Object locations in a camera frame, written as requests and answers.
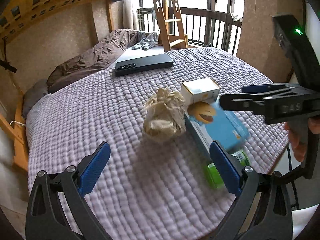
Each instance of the ladder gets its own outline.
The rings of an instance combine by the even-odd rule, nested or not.
[[[158,20],[158,27],[160,29],[160,39],[164,51],[170,51],[173,46],[176,46],[180,49],[186,49],[188,47],[188,39],[184,33],[178,0],[162,0],[162,6],[160,1],[161,0],[153,0],[153,5]],[[170,2],[172,2],[173,5],[173,13],[175,19],[168,19],[168,3]],[[179,35],[168,34],[170,22],[177,23]]]

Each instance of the brown blanket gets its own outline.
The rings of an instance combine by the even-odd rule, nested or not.
[[[128,47],[141,40],[142,33],[129,29],[115,30],[93,48],[57,66],[47,81],[49,93],[109,67]]]

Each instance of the blue gripper pad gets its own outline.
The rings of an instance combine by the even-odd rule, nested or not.
[[[269,91],[268,85],[253,85],[242,87],[242,93],[265,93]]]
[[[78,192],[81,197],[84,197],[85,194],[91,193],[93,190],[94,185],[96,185],[99,176],[110,158],[110,153],[111,149],[109,144],[106,142],[103,143],[101,148],[83,171],[80,177],[80,186],[78,188]]]
[[[239,197],[241,194],[240,188],[240,175],[226,157],[224,150],[213,141],[210,144],[210,158],[212,159],[214,165],[216,166],[224,184],[226,185],[228,191]]]

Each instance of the human hand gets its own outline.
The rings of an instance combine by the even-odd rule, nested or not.
[[[309,118],[308,126],[311,132],[313,132],[314,134],[319,134],[320,133],[320,117],[317,116],[314,118]],[[297,159],[298,162],[302,162],[307,152],[307,145],[300,142],[299,136],[290,129],[290,126],[287,122],[284,124],[284,129],[289,132],[288,138],[289,138],[289,142],[291,142],[291,147],[294,153],[294,157]]]

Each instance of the mattress cover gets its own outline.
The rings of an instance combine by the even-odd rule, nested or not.
[[[199,78],[214,79],[221,94],[271,81],[220,49],[167,54],[174,60],[171,69],[116,78],[114,68],[107,68],[42,100],[26,123],[29,190],[39,170],[62,172],[107,141],[111,158],[85,199],[113,239],[192,240],[215,229],[234,195],[225,187],[209,187],[204,159],[188,132],[163,145],[143,135],[143,106],[159,86],[180,90],[182,82]],[[235,114],[251,135],[244,150],[252,167],[270,172],[288,143],[283,126],[265,125],[250,112]],[[79,232],[65,198],[60,199],[71,228]]]

